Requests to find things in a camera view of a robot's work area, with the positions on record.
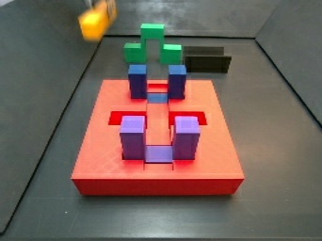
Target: gray floor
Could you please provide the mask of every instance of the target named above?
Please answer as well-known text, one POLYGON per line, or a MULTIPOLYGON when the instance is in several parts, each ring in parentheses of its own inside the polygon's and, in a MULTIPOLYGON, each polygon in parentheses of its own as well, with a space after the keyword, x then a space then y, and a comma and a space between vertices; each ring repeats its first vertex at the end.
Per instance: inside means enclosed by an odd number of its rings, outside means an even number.
MULTIPOLYGON (((70 180, 103 78, 124 78, 122 46, 106 38, 82 79, 3 237, 322 237, 322 135, 254 40, 167 39, 225 46, 229 74, 214 79, 246 173, 227 197, 92 197, 70 180)), ((148 42, 152 51, 155 42, 148 42)), ((150 78, 167 76, 150 52, 150 78)))
POLYGON ((322 125, 322 1, 285 0, 257 41, 322 125))
POLYGON ((0 8, 0 233, 96 50, 82 38, 79 0, 0 8))
POLYGON ((281 0, 118 0, 108 35, 139 35, 142 23, 166 24, 166 35, 255 38, 281 0))

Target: stacked blocks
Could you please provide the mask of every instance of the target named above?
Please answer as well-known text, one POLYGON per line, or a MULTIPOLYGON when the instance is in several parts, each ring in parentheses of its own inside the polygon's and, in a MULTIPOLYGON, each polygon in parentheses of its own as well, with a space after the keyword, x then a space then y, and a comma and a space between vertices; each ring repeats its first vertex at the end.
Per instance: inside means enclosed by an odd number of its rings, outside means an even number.
POLYGON ((164 44, 160 50, 160 64, 182 64, 183 47, 178 44, 164 44))
POLYGON ((168 99, 185 99, 186 67, 168 66, 168 99))
POLYGON ((147 93, 147 103, 167 104, 167 93, 147 93))
POLYGON ((127 63, 146 62, 146 41, 158 40, 160 43, 160 64, 182 64, 183 48, 179 44, 164 44, 164 25, 142 24, 140 43, 124 44, 127 63))
POLYGON ((146 48, 140 43, 126 43, 124 45, 126 62, 144 63, 146 62, 146 48))
POLYGON ((197 117, 175 118, 172 141, 174 159, 194 160, 199 142, 201 128, 197 117))
POLYGON ((171 146, 147 146, 146 147, 146 163, 166 164, 172 163, 172 147, 171 146))
POLYGON ((144 116, 124 116, 120 123, 120 143, 124 160, 144 159, 144 116))
POLYGON ((128 81, 131 99, 147 98, 146 65, 130 65, 128 81))

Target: toy block structure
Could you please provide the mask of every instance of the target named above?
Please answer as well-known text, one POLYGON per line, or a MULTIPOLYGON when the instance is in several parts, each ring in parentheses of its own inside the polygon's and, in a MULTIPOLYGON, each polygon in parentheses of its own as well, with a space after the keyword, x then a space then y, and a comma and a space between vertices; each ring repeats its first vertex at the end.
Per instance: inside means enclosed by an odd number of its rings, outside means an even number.
POLYGON ((168 66, 168 99, 185 99, 186 67, 168 66))
POLYGON ((146 62, 146 41, 158 40, 160 45, 160 64, 182 64, 183 47, 179 44, 164 44, 164 24, 140 25, 140 43, 124 44, 127 63, 146 62))
POLYGON ((86 40, 99 41, 118 16, 115 0, 100 0, 78 18, 86 40))
POLYGON ((130 65, 128 81, 132 99, 147 98, 146 65, 130 65))
POLYGON ((174 129, 174 159, 194 160, 201 136, 198 118, 178 116, 174 129))
POLYGON ((172 163, 172 147, 171 146, 147 146, 146 147, 146 163, 166 164, 172 163))
POLYGON ((168 80, 103 81, 72 174, 82 195, 230 195, 245 180, 211 80, 168 70, 168 80))
POLYGON ((140 43, 124 44, 124 57, 127 63, 146 63, 146 48, 140 43))
POLYGON ((124 160, 144 159, 144 116, 124 116, 120 123, 120 142, 124 160))

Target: purple block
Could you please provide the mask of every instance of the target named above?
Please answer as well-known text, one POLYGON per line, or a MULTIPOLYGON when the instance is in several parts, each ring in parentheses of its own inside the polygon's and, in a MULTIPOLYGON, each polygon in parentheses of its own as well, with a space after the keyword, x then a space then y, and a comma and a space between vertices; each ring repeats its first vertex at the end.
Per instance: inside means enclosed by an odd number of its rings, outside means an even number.
POLYGON ((175 160, 194 160, 201 136, 197 117, 175 118, 172 150, 175 160))
POLYGON ((120 123, 122 133, 143 133, 144 116, 124 116, 120 123))
POLYGON ((172 163, 171 146, 146 146, 146 163, 172 163))
POLYGON ((124 116, 119 130, 123 159, 144 159, 144 116, 124 116))
POLYGON ((175 133, 201 133, 198 117, 175 117, 175 133))

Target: green top block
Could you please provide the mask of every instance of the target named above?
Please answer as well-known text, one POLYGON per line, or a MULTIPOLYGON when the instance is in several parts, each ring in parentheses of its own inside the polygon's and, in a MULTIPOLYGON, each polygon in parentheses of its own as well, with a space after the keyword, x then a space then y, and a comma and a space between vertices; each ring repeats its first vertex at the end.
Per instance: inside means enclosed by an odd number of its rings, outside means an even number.
POLYGON ((140 26, 142 44, 146 40, 159 40, 163 42, 164 38, 164 24, 143 24, 140 26))
POLYGON ((183 49, 183 46, 179 44, 164 44, 163 50, 172 50, 172 51, 181 51, 183 49))
POLYGON ((140 49, 140 43, 136 42, 127 42, 124 45, 126 49, 140 49))
POLYGON ((164 29, 164 24, 142 24, 140 25, 140 29, 143 29, 143 28, 163 30, 164 29))

